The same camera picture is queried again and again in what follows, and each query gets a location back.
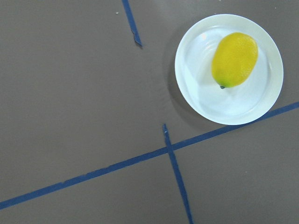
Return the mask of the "yellow lemon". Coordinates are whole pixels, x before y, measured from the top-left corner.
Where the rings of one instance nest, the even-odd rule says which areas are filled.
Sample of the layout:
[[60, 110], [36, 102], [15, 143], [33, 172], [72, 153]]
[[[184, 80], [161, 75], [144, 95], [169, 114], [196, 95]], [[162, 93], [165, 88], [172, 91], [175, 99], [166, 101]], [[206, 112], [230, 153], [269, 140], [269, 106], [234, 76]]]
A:
[[247, 80], [258, 59], [253, 37], [231, 33], [218, 44], [211, 63], [212, 77], [221, 89], [236, 87]]

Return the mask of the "white round plate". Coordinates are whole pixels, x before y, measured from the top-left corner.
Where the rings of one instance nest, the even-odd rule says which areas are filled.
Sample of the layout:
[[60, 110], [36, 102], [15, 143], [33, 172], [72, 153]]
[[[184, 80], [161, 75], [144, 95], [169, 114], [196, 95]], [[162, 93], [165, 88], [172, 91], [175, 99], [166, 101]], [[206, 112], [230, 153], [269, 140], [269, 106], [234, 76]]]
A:
[[[211, 62], [221, 39], [241, 32], [258, 45], [258, 60], [249, 78], [222, 89], [213, 79]], [[175, 56], [178, 87], [192, 109], [213, 122], [242, 125], [262, 117], [280, 95], [284, 69], [271, 36], [255, 22], [233, 14], [206, 17], [182, 37]]]

